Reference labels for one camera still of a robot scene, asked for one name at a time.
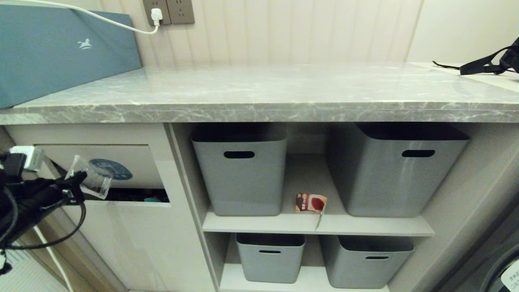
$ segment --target label sticker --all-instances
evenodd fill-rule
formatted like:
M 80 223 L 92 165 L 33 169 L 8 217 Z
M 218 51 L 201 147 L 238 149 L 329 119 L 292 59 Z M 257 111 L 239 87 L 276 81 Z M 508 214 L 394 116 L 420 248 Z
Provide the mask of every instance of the label sticker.
M 511 292 L 519 291 L 519 260 L 503 272 L 501 282 Z
M 133 177 L 131 172 L 126 167 L 124 167 L 124 165 L 115 161 L 106 159 L 92 159 L 90 163 L 108 170 L 111 174 L 114 175 L 113 179 L 115 180 L 127 180 Z

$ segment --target white power cable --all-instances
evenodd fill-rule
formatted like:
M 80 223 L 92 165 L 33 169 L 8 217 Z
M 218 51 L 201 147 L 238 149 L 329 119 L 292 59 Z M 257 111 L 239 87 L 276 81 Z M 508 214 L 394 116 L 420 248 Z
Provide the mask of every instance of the white power cable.
M 113 21 L 113 20 L 108 19 L 106 17 L 102 17 L 102 16 L 100 16 L 98 14 L 95 14 L 93 12 L 90 12 L 90 11 L 88 11 L 86 9 L 83 9 L 83 8 L 77 7 L 77 6 L 73 6 L 73 5 L 61 4 L 61 3 L 55 3 L 55 2 L 48 2 L 48 1 L 40 1 L 40 0 L 16 0 L 16 1 L 28 2 L 28 3 L 37 3 L 37 4 L 45 4 L 45 5 L 52 5 L 52 6 L 58 6 L 58 7 L 69 8 L 69 9 L 81 11 L 81 12 L 83 12 L 85 14 L 88 14 L 88 15 L 93 16 L 95 18 L 101 19 L 101 20 L 106 21 L 108 23 L 111 23 L 113 25 L 120 26 L 120 27 L 125 28 L 127 30 L 131 30 L 131 31 L 135 31 L 135 32 L 138 32 L 138 33 L 143 33 L 143 34 L 155 34 L 158 31 L 159 26 L 160 26 L 159 21 L 162 20 L 162 11 L 160 9 L 158 9 L 158 8 L 152 9 L 152 19 L 153 19 L 153 23 L 155 25 L 155 29 L 153 31 L 147 32 L 147 31 L 138 30 L 138 29 L 133 28 L 131 26 L 124 25 L 124 24 L 119 23 L 117 21 Z
M 38 226 L 36 226 L 36 225 L 34 226 L 34 231 L 36 231 L 36 234 L 38 234 L 38 237 L 42 241 L 42 243 L 47 243 L 47 239 L 45 238 L 45 236 L 43 236 L 42 231 L 38 228 Z M 58 269 L 60 270 L 61 275 L 63 275 L 63 278 L 65 279 L 65 283 L 66 283 L 67 288 L 69 289 L 69 292 L 74 292 L 74 289 L 72 288 L 72 284 L 70 283 L 69 277 L 67 277 L 67 275 L 65 274 L 65 271 L 63 270 L 63 267 L 61 266 L 60 262 L 56 258 L 54 251 L 52 250 L 51 247 L 46 247 L 46 249 L 49 252 L 50 257 L 52 258 L 54 263 L 56 263 L 56 265 L 58 266 Z

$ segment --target gray storage bin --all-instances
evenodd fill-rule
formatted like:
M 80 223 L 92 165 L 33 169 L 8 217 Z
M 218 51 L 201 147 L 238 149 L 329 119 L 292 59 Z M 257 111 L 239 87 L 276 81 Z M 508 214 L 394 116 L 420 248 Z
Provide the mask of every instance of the gray storage bin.
M 284 125 L 200 124 L 192 141 L 216 215 L 275 216 L 281 212 Z
M 320 235 L 319 240 L 335 288 L 383 288 L 414 251 L 405 237 Z
M 351 215 L 416 217 L 468 140 L 447 123 L 344 123 L 326 156 Z
M 238 233 L 236 242 L 248 281 L 296 282 L 305 247 L 304 235 Z

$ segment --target wall outlet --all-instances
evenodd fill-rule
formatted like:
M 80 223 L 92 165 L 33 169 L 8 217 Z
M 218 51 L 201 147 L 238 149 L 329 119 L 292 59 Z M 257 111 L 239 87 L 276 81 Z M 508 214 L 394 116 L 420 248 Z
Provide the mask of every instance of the wall outlet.
M 195 23 L 191 0 L 167 0 L 173 24 Z
M 144 4 L 144 11 L 146 11 L 146 17 L 148 17 L 148 23 L 154 26 L 152 19 L 152 8 L 160 8 L 162 11 L 163 19 L 160 21 L 160 25 L 171 24 L 171 18 L 169 17 L 168 4 L 166 0 L 142 0 Z

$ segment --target gray marble countertop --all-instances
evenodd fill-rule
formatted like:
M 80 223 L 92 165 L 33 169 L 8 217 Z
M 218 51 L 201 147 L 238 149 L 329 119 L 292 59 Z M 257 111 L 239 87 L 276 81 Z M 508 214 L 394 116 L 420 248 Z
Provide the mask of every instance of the gray marble countertop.
M 0 110 L 0 125 L 518 123 L 517 74 L 477 78 L 409 63 L 143 68 Z

